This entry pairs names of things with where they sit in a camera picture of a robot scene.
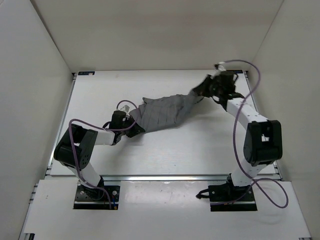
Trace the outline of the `grey pleated skirt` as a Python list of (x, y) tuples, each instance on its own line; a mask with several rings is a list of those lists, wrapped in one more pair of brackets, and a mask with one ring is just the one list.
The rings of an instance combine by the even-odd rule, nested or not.
[(191, 110), (204, 98), (190, 91), (157, 99), (144, 97), (143, 104), (130, 111), (130, 115), (146, 133), (179, 126)]

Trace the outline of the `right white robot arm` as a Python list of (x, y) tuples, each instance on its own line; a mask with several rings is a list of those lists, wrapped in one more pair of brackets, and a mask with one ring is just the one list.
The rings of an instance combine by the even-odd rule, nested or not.
[(246, 130), (243, 145), (243, 160), (238, 161), (238, 169), (230, 174), (232, 183), (224, 187), (224, 195), (236, 200), (242, 195), (242, 187), (252, 183), (258, 173), (283, 156), (282, 126), (278, 120), (269, 120), (259, 114), (236, 92), (238, 76), (230, 71), (208, 74), (204, 81), (194, 88), (202, 97), (212, 98), (230, 115), (235, 123)]

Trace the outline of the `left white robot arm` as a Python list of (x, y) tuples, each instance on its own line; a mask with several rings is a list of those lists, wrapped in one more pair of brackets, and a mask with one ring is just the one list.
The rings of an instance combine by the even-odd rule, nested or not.
[(146, 131), (133, 116), (123, 110), (115, 110), (111, 121), (102, 127), (79, 119), (72, 119), (66, 132), (55, 147), (53, 157), (71, 170), (93, 199), (104, 195), (103, 178), (90, 163), (96, 146), (115, 146), (123, 136), (132, 138)]

